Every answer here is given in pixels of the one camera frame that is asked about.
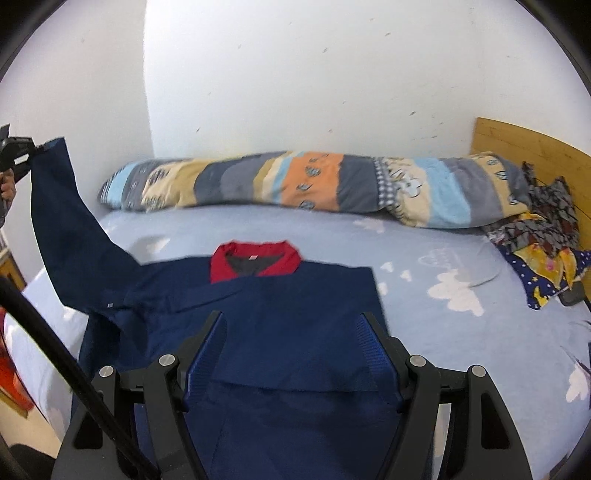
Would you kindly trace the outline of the person left hand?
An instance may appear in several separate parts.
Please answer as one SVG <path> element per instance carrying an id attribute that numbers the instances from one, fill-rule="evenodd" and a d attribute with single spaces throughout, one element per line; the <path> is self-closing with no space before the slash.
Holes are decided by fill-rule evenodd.
<path id="1" fill-rule="evenodd" d="M 12 169 L 8 169 L 1 173 L 1 207 L 4 214 L 10 210 L 15 196 L 15 174 Z"/>

